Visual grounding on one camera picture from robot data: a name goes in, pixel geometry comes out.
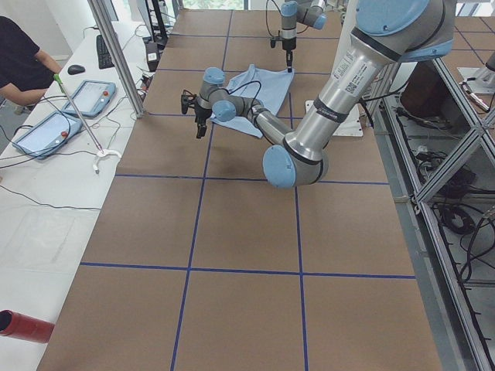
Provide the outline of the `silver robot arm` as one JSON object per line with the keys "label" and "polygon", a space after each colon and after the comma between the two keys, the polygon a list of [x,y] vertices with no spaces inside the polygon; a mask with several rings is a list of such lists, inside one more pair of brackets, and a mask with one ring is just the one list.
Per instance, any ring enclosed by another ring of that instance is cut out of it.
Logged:
{"label": "silver robot arm", "polygon": [[316,0],[311,3],[304,1],[285,1],[280,7],[281,41],[285,51],[287,71],[292,72],[293,50],[296,48],[297,24],[322,29],[326,24],[325,10],[327,1]]}
{"label": "silver robot arm", "polygon": [[207,119],[247,118],[271,142],[263,157],[266,179],[279,188],[313,184],[328,170],[324,151],[333,133],[382,69],[392,63],[432,60],[453,44],[454,1],[359,1],[350,46],[299,126],[290,130],[253,97],[230,94],[224,72],[205,70],[198,94],[181,97],[182,112],[192,107],[196,136]]}

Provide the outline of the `second robot base background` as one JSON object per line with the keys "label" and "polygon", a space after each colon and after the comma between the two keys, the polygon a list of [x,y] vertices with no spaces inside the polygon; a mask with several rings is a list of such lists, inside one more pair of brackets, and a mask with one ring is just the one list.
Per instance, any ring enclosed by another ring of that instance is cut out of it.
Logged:
{"label": "second robot base background", "polygon": [[494,92],[494,53],[482,67],[458,67],[467,90],[475,94],[492,94]]}

